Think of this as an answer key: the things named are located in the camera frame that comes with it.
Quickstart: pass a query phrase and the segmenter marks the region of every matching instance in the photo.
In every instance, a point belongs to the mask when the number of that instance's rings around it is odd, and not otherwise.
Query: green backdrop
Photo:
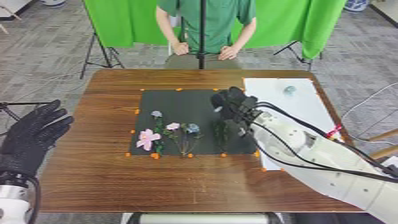
[[[167,45],[157,24],[157,0],[84,1],[105,47],[132,47],[133,42]],[[299,40],[302,56],[313,59],[327,44],[345,2],[347,0],[256,0],[258,30],[245,47],[284,45]],[[240,30],[236,21],[233,39]]]

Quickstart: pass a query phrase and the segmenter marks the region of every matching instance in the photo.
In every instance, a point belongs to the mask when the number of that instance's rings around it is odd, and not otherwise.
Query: person
[[[171,16],[183,18],[181,38],[176,37]],[[238,40],[231,42],[235,21],[244,24]],[[158,0],[157,21],[174,54],[167,69],[197,69],[201,1]],[[206,69],[240,69],[236,56],[256,32],[256,0],[206,0]]]

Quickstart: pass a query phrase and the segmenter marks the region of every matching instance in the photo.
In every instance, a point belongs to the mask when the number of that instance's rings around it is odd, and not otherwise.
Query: white paper
[[[292,95],[284,93],[290,86],[295,87]],[[336,124],[309,79],[249,78],[245,79],[245,95],[256,96],[260,102],[270,102],[293,117],[313,124],[325,132],[334,130]],[[268,109],[263,110],[267,110],[281,120],[300,126],[300,124],[276,111]],[[263,153],[261,161],[267,170],[281,169]]]

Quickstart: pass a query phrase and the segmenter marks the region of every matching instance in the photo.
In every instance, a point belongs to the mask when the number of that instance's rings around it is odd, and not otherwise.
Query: black glove
[[[13,125],[0,148],[0,170],[36,176],[46,152],[73,123],[73,117],[59,120],[68,114],[66,109],[57,110],[59,106],[61,101],[55,100]]]

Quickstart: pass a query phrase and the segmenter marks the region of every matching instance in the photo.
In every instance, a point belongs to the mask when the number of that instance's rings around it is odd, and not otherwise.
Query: floor
[[[64,107],[75,111],[85,86],[98,70],[91,66],[84,81],[78,79],[93,28],[80,0],[69,0],[59,9],[39,3],[21,15],[23,21],[2,22],[11,32],[0,32],[0,101],[48,101],[59,98]],[[340,115],[352,106],[398,81],[398,29],[372,9],[363,13],[343,13],[325,49],[324,60],[316,60],[316,74]],[[240,62],[247,69],[304,70],[286,51],[272,56],[279,47],[247,49]],[[137,44],[119,49],[128,68],[162,68],[167,48]],[[94,51],[94,61],[101,61]],[[396,86],[357,108],[345,119],[350,134],[373,136],[396,128],[398,123]],[[32,107],[13,107],[23,115]],[[13,121],[0,113],[0,133]],[[357,146],[370,153],[386,144]],[[43,214],[39,224],[119,223],[121,214]]]

